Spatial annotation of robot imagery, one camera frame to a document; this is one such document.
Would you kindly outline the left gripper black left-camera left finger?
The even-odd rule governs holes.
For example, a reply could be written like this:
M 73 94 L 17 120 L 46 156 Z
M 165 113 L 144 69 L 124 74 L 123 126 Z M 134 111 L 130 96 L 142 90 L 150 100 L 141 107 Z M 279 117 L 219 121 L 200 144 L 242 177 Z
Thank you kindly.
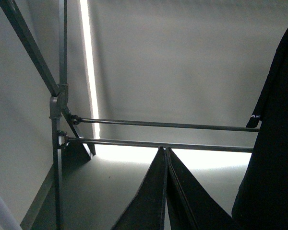
M 168 161 L 160 147 L 132 201 L 113 230 L 162 230 L 165 221 Z

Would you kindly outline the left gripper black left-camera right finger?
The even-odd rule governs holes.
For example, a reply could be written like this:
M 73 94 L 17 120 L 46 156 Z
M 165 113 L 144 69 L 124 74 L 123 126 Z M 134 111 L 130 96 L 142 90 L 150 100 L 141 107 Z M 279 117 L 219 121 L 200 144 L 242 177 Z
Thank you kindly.
M 236 230 L 237 223 L 206 192 L 171 148 L 168 160 L 167 203 L 173 230 Z

